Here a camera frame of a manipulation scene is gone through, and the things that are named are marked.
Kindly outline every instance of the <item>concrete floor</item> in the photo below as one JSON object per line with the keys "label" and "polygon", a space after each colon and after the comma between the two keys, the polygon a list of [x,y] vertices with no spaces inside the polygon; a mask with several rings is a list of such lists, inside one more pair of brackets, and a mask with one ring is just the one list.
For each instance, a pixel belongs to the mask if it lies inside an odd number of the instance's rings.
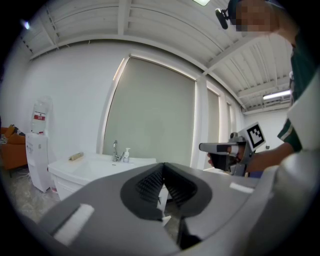
{"label": "concrete floor", "polygon": [[[2,167],[0,167],[0,172],[3,184],[15,209],[36,223],[50,208],[60,201],[58,194],[53,193],[51,189],[43,193],[33,186],[28,175],[28,167],[11,171],[11,178],[9,172],[3,170]],[[168,202],[164,214],[165,216],[171,216],[164,228],[172,239],[177,241],[179,211],[176,204]]]}

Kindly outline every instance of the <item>ceiling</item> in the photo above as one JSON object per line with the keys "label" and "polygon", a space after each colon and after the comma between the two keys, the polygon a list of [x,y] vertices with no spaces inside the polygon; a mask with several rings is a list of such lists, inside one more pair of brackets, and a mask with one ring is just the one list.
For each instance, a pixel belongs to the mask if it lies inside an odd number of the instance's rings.
{"label": "ceiling", "polygon": [[20,47],[30,58],[81,41],[119,39],[176,54],[224,86],[245,114],[289,107],[289,100],[264,101],[289,88],[292,46],[276,34],[252,38],[221,28],[216,8],[193,0],[54,0],[30,21]]}

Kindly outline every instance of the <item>orange sofa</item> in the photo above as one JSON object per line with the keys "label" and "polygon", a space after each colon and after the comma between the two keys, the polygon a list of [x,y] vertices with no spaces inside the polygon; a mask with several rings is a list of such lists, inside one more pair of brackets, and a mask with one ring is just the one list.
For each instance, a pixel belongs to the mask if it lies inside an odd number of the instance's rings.
{"label": "orange sofa", "polygon": [[[8,128],[1,127],[1,134],[5,134],[7,129]],[[17,135],[16,133],[11,136],[13,135],[15,137],[14,143],[10,143],[11,140],[9,137],[7,144],[0,145],[1,158],[5,170],[10,170],[28,164],[26,154],[26,137]]]}

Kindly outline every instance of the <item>soap dispenser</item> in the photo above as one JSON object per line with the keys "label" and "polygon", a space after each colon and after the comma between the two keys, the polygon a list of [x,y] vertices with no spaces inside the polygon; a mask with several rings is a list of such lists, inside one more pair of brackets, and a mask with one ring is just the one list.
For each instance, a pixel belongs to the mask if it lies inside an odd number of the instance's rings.
{"label": "soap dispenser", "polygon": [[129,157],[129,149],[130,149],[129,147],[125,148],[126,151],[125,151],[124,156],[123,156],[123,162],[124,163],[129,163],[129,158],[130,158]]}

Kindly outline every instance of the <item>green shirt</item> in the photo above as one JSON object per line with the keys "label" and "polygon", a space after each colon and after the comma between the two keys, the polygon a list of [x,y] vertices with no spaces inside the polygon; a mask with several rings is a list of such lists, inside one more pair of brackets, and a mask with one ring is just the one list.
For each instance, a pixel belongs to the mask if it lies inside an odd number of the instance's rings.
{"label": "green shirt", "polygon": [[[301,32],[295,37],[295,45],[296,47],[293,48],[291,57],[293,81],[290,81],[293,103],[303,94],[316,73],[317,68]],[[289,119],[285,121],[282,130],[278,134],[278,138],[283,142],[289,143],[295,152],[302,149],[298,135]]]}

